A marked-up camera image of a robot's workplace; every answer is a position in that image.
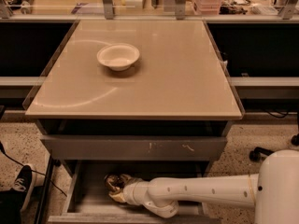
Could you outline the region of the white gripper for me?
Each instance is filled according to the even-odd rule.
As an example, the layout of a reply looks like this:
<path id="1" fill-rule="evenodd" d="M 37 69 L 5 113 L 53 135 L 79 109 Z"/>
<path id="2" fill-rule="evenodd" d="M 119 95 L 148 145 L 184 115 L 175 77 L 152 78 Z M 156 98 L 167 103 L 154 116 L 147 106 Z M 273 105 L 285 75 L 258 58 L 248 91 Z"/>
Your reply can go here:
<path id="1" fill-rule="evenodd" d="M 109 197 L 117 203 L 129 203 L 131 205 L 144 205 L 150 198 L 148 195 L 149 182 L 128 174 L 121 174 L 120 179 L 125 185 L 123 194 L 109 193 Z"/>

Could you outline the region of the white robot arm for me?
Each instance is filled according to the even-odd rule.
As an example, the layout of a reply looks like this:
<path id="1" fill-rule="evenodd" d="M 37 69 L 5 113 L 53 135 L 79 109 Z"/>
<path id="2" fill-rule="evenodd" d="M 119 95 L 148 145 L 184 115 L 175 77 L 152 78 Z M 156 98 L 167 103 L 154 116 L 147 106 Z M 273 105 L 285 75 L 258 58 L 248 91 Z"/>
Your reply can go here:
<path id="1" fill-rule="evenodd" d="M 216 203 L 255 210 L 254 224 L 299 224 L 299 151 L 269 155 L 254 175 L 154 178 L 129 175 L 107 179 L 109 196 L 118 203 L 142 205 L 170 218 L 180 201 Z"/>

